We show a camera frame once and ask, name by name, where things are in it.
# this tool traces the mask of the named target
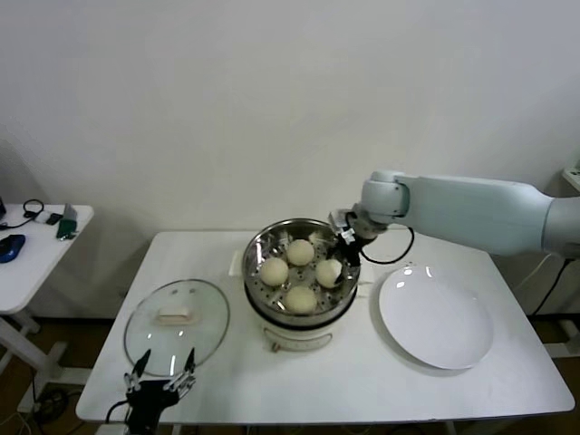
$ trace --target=glass lid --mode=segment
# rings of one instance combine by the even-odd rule
[[[229,304],[208,281],[187,279],[164,285],[143,299],[125,327],[125,353],[132,364],[151,349],[145,373],[174,376],[191,348],[200,366],[219,347],[229,325]]]

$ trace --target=cable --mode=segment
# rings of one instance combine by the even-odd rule
[[[37,205],[39,205],[40,206],[40,210],[33,211],[33,210],[29,209],[28,207],[32,203],[36,203]],[[24,216],[26,218],[28,218],[28,219],[25,220],[24,222],[21,222],[18,225],[0,224],[0,231],[4,231],[6,229],[16,229],[16,228],[19,228],[19,227],[23,227],[28,222],[34,220],[34,218],[36,218],[40,213],[42,213],[44,211],[44,203],[40,199],[28,199],[22,205],[22,208],[24,209]]]
[[[114,405],[112,405],[109,410],[107,411],[107,418],[105,419],[105,423],[109,424],[109,420],[111,419],[111,414],[113,411],[115,411],[115,409],[119,408],[121,405],[124,405],[125,403],[128,403],[129,401],[118,401],[117,403],[115,403]]]
[[[33,435],[33,431],[32,431],[32,429],[30,429],[30,425],[26,422],[26,420],[23,418],[23,416],[20,415],[20,413],[18,413],[18,412],[15,412],[14,414],[9,415],[6,419],[1,421],[0,426],[4,426],[8,421],[13,419],[14,417],[18,417],[22,421],[23,425],[20,428],[20,432],[22,432],[23,428],[26,428],[28,430],[28,435]]]
[[[33,421],[42,435],[47,435],[43,425],[45,423],[57,420],[69,405],[71,397],[80,396],[82,391],[66,391],[64,389],[53,389],[36,395],[36,382],[34,380],[34,371],[30,368],[30,375],[33,385],[34,410],[32,411]],[[73,435],[77,430],[84,426],[85,422],[81,421],[74,428],[65,432],[63,435]]]
[[[29,368],[30,368],[30,377],[33,380],[33,399],[34,399],[34,403],[37,403],[38,399],[36,399],[36,382],[34,381],[34,370],[32,367],[29,367]]]
[[[344,218],[346,219],[346,223],[348,224],[348,226],[350,228],[352,228],[353,226],[351,225],[351,222],[349,220],[350,217],[356,217],[356,215],[354,214],[354,212],[349,211],[344,215]],[[403,251],[403,253],[398,256],[397,258],[395,258],[394,260],[388,260],[388,261],[379,261],[379,260],[375,260],[373,258],[370,258],[369,256],[367,256],[364,251],[363,251],[363,247],[361,246],[360,252],[361,252],[361,257],[364,258],[366,261],[370,262],[370,263],[374,263],[375,265],[381,265],[381,266],[386,266],[386,265],[393,265],[395,263],[397,263],[398,261],[401,261],[407,254],[409,254],[409,251],[411,251],[411,248],[413,247],[413,244],[415,243],[415,231],[413,230],[413,228],[411,227],[407,227],[407,229],[409,230],[409,232],[411,233],[411,241],[409,242],[409,245],[407,246],[407,248]]]
[[[556,280],[554,280],[554,283],[552,284],[550,289],[547,291],[546,295],[544,296],[544,299],[542,299],[542,302],[540,302],[540,305],[538,305],[536,310],[534,311],[534,313],[531,314],[532,316],[536,315],[542,309],[542,307],[546,303],[547,298],[550,297],[550,295],[552,294],[552,292],[554,291],[554,289],[556,288],[556,286],[560,282],[560,277],[564,273],[564,270],[568,267],[568,265],[570,263],[572,263],[572,261],[573,261],[572,258],[567,258],[564,260],[562,267],[560,267],[560,270],[558,270],[558,275],[556,275]]]
[[[542,258],[542,260],[537,264],[537,266],[534,268],[534,270],[532,270],[529,274],[527,274],[527,276],[524,279],[522,279],[518,285],[516,285],[514,287],[513,292],[516,292],[517,290],[522,288],[527,283],[527,281],[529,281],[530,278],[532,276],[534,276],[538,270],[540,270],[540,268],[544,265],[544,263],[547,261],[547,259],[551,256],[552,256],[552,254],[548,254],[547,256],[544,256],[544,258]]]
[[[407,254],[409,254],[409,251],[411,251],[411,248],[413,247],[413,243],[415,243],[415,231],[413,231],[413,228],[411,228],[411,227],[407,227],[407,229],[411,233],[411,241],[409,242],[407,249],[405,249],[403,251],[403,253],[400,256],[398,256],[397,258],[395,258],[394,260],[389,260],[389,261],[374,260],[374,259],[370,258],[369,256],[367,256],[364,253],[363,249],[361,248],[362,258],[364,258],[365,260],[367,260],[371,263],[374,263],[375,265],[381,265],[381,266],[392,265],[394,263],[397,263],[398,261],[401,261]]]

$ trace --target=black cable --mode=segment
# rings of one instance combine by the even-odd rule
[[[411,241],[409,242],[407,249],[405,249],[404,252],[400,256],[395,258],[394,260],[389,260],[389,261],[374,260],[374,259],[370,258],[369,256],[367,256],[364,253],[362,248],[361,248],[361,257],[364,258],[365,260],[371,262],[371,263],[374,263],[375,265],[381,265],[381,266],[392,265],[394,263],[397,263],[398,261],[401,261],[407,254],[409,254],[409,251],[411,251],[411,248],[413,247],[413,243],[415,243],[415,231],[413,231],[413,228],[411,228],[411,227],[407,227],[407,229],[411,233]]]
[[[111,419],[111,414],[113,411],[115,411],[117,408],[119,408],[121,405],[124,405],[125,403],[127,403],[128,401],[118,401],[117,403],[115,403],[114,405],[112,405],[109,410],[107,411],[107,418],[105,419],[105,423],[109,424],[109,420]]]
[[[36,382],[34,382],[34,370],[32,367],[30,367],[30,377],[33,380],[33,399],[34,399],[34,404],[36,404],[38,402],[38,400],[36,399]]]
[[[44,431],[43,424],[50,421],[54,421],[57,418],[59,418],[63,414],[63,411],[66,410],[66,408],[68,407],[69,398],[80,396],[81,392],[80,391],[66,392],[63,389],[55,389],[50,390],[48,393],[43,393],[41,394],[40,397],[38,397],[36,396],[36,382],[34,381],[34,371],[32,367],[30,368],[30,376],[32,378],[33,385],[34,405],[37,404],[40,405],[40,408],[32,411],[33,422],[36,424],[36,427],[38,428],[38,431],[41,433],[41,435],[48,435]],[[60,398],[55,400],[53,398],[54,395],[57,396],[60,395]],[[63,406],[61,406],[59,409],[59,407],[54,406],[57,403],[63,403]],[[73,435],[77,430],[79,430],[82,426],[84,426],[84,424],[85,422],[81,421],[74,428],[72,428],[68,432],[65,432],[64,435]]]
[[[352,211],[348,211],[345,215],[344,218],[346,219],[346,224],[352,228],[353,226],[351,225],[351,222],[349,220],[350,217],[355,217],[356,215],[354,214],[354,212]],[[389,261],[379,261],[379,260],[375,260],[373,258],[370,258],[369,256],[367,256],[364,251],[363,251],[363,247],[360,247],[360,253],[361,253],[361,257],[364,258],[365,260],[367,260],[370,263],[374,263],[375,265],[381,265],[381,266],[386,266],[386,265],[392,265],[394,263],[397,263],[398,261],[401,261],[407,254],[409,254],[409,251],[411,251],[411,248],[413,247],[413,244],[415,243],[415,231],[413,230],[413,228],[411,227],[407,227],[407,229],[409,230],[409,232],[411,233],[411,241],[409,242],[409,245],[407,246],[407,248],[404,250],[404,252],[398,256],[397,258],[395,258],[394,260],[389,260]]]
[[[36,203],[37,205],[39,205],[40,210],[33,211],[33,210],[29,209],[28,206],[30,206],[30,204],[32,204],[32,203]],[[34,220],[34,218],[36,218],[40,213],[42,213],[44,211],[44,203],[40,199],[28,199],[22,205],[22,208],[24,209],[24,216],[29,217],[29,218],[27,220],[25,220],[24,222],[21,222],[18,225],[0,224],[0,231],[4,231],[6,229],[16,229],[19,227],[23,227],[28,222]]]
[[[558,270],[558,275],[556,275],[556,280],[554,280],[554,283],[552,284],[550,289],[547,291],[546,295],[544,296],[544,299],[542,299],[542,302],[540,302],[540,305],[538,305],[536,310],[534,311],[534,313],[531,314],[532,316],[536,315],[542,309],[542,307],[544,306],[544,304],[547,301],[547,298],[550,297],[550,295],[552,294],[552,292],[554,291],[554,289],[556,288],[556,286],[560,282],[560,277],[564,273],[564,270],[567,268],[567,266],[570,263],[572,263],[572,258],[567,258],[564,260],[562,267],[560,267],[560,270]]]

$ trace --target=white plate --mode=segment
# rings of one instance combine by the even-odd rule
[[[485,306],[438,269],[404,267],[381,287],[381,316],[397,343],[441,369],[473,367],[489,352],[493,325]]]

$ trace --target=white table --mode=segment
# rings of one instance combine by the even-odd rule
[[[436,266],[465,280],[486,305],[495,339],[476,367],[443,371],[416,362],[385,333],[376,308],[377,285],[361,295],[329,345],[312,353],[272,353],[246,300],[242,281],[227,271],[235,250],[253,232],[158,234],[119,311],[76,411],[104,421],[124,398],[131,366],[123,331],[135,305],[171,281],[203,278],[223,289],[231,324],[225,341],[196,371],[198,383],[161,422],[364,423],[454,421],[569,411],[575,401],[501,275],[484,252],[417,236],[406,261],[374,266],[377,278],[409,262]],[[406,246],[394,230],[368,246],[377,258]],[[125,410],[113,419],[120,421]]]
[[[77,231],[79,234],[92,218],[89,206],[74,206],[77,211]],[[63,206],[45,206],[46,211],[63,213]],[[8,225],[23,222],[22,204],[7,204],[3,218]],[[16,331],[6,320],[0,318],[0,344],[6,352],[0,361],[0,372],[6,367],[12,355],[33,366],[37,370],[35,378],[38,394],[46,383],[84,384],[89,372],[86,369],[64,369],[58,361],[66,349],[66,343],[56,343],[48,354],[26,340],[25,335],[36,332],[39,325],[26,314],[24,309],[36,294],[44,280],[50,275],[60,259],[68,251],[73,240],[60,241],[56,238],[55,226],[30,222],[23,227],[0,231],[0,238],[12,234],[24,234],[26,241],[18,257],[10,263],[0,264],[0,315],[12,314],[22,325]],[[32,389],[29,388],[18,406],[20,412],[27,412],[33,404]]]

